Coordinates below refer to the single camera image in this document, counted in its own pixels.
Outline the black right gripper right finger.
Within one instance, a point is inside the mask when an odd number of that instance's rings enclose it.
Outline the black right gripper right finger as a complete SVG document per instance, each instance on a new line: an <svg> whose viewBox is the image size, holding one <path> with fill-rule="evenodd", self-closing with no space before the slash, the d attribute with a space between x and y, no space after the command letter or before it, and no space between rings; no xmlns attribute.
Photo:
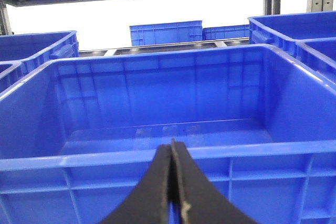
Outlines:
<svg viewBox="0 0 336 224"><path fill-rule="evenodd" d="M175 223L256 223L208 180L183 142L171 140L170 200Z"/></svg>

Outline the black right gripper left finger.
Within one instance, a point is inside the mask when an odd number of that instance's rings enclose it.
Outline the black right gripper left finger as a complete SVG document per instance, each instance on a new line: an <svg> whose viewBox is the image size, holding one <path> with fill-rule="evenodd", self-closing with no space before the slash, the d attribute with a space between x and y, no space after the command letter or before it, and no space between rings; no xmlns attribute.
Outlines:
<svg viewBox="0 0 336 224"><path fill-rule="evenodd" d="M160 145L136 187L100 223L168 223L172 151Z"/></svg>

